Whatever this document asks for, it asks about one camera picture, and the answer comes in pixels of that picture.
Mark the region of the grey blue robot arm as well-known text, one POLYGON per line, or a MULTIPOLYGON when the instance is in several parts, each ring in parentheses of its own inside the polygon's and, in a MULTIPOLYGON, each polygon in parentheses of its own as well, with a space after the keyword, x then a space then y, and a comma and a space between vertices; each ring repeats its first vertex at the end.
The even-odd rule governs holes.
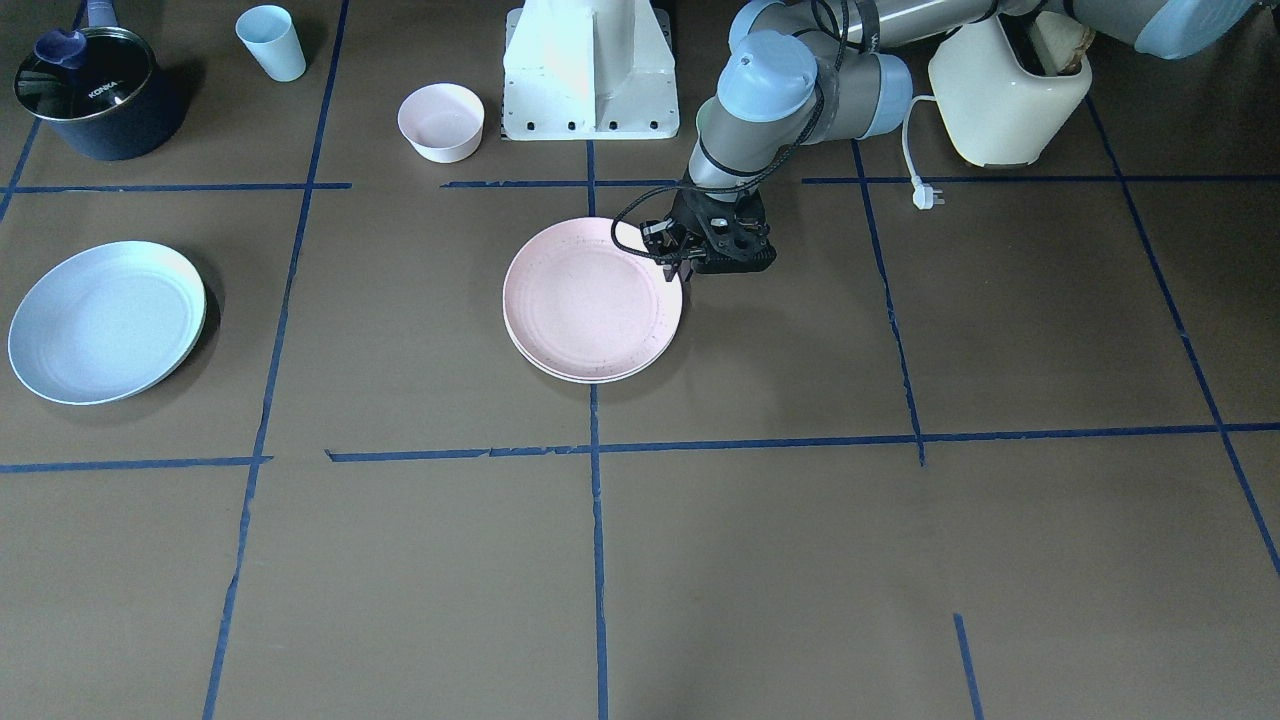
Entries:
POLYGON ((1248 1, 751 1, 696 117, 668 215, 643 227, 667 278, 763 272, 774 260, 758 187, 799 146, 905 131, 914 104, 896 51, 938 45, 929 88, 960 158, 1036 161, 1091 88, 1087 50, 1115 38, 1164 60, 1197 54, 1248 1))

